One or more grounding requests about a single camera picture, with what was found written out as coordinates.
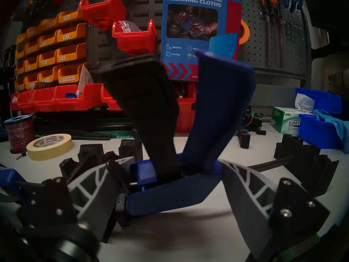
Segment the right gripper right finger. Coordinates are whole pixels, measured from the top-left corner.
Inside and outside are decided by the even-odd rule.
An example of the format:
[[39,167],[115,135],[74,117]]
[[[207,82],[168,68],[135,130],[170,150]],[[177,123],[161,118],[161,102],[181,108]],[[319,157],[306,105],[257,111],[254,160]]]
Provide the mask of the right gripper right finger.
[[301,185],[278,184],[251,168],[219,160],[222,182],[250,260],[274,260],[282,251],[316,234],[330,211]]

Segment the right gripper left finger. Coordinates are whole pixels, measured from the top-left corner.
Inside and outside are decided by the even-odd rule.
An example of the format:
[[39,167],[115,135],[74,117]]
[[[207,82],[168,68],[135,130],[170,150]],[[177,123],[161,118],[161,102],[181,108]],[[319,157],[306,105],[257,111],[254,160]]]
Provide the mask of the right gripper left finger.
[[25,232],[49,237],[73,231],[87,223],[100,242],[108,242],[117,223],[116,209],[124,214],[124,202],[131,182],[129,166],[134,157],[109,160],[90,168],[67,183],[63,177],[45,183],[25,183],[37,187],[16,216]]

